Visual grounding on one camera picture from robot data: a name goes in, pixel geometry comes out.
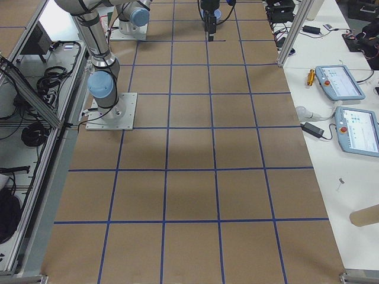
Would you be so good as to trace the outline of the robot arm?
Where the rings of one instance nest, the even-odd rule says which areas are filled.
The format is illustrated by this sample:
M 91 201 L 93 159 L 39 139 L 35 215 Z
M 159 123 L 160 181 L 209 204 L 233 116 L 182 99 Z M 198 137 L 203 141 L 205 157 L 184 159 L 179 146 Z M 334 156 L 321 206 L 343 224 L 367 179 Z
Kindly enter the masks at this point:
M 126 106 L 117 90 L 120 64 L 112 53 L 105 36 L 99 7 L 116 7 L 121 1 L 56 1 L 56 4 L 72 16 L 79 34 L 91 55 L 94 72 L 89 75 L 88 90 L 97 103 L 99 118 L 116 122 L 124 116 Z
M 151 1 L 134 1 L 117 6 L 118 32 L 123 36 L 133 37 L 141 28 L 147 26 L 150 20 L 150 3 Z M 220 1 L 197 1 L 197 7 L 207 40 L 213 41 L 217 31 L 216 11 L 220 7 Z

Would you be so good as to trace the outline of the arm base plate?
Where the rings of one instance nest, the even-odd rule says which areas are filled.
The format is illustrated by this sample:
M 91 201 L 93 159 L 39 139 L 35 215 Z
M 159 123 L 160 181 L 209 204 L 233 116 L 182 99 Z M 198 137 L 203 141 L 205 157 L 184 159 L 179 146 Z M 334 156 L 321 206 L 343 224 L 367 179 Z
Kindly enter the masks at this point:
M 137 93 L 120 93 L 118 103 L 105 116 L 106 109 L 98 108 L 95 99 L 92 100 L 92 108 L 95 111 L 89 113 L 89 122 L 86 123 L 88 131 L 118 131 L 132 130 L 137 105 Z
M 138 27 L 130 22 L 116 20 L 110 35 L 111 41 L 145 41 L 148 24 Z

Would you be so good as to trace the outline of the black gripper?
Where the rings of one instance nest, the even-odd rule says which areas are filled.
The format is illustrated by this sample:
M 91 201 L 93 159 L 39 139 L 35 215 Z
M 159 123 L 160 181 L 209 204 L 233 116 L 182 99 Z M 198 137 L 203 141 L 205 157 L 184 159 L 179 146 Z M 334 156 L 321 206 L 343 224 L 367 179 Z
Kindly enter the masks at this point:
M 214 40 L 217 29 L 217 18 L 214 15 L 214 11 L 219 7 L 219 0 L 200 0 L 200 9 L 204 11 L 204 29 L 208 41 Z

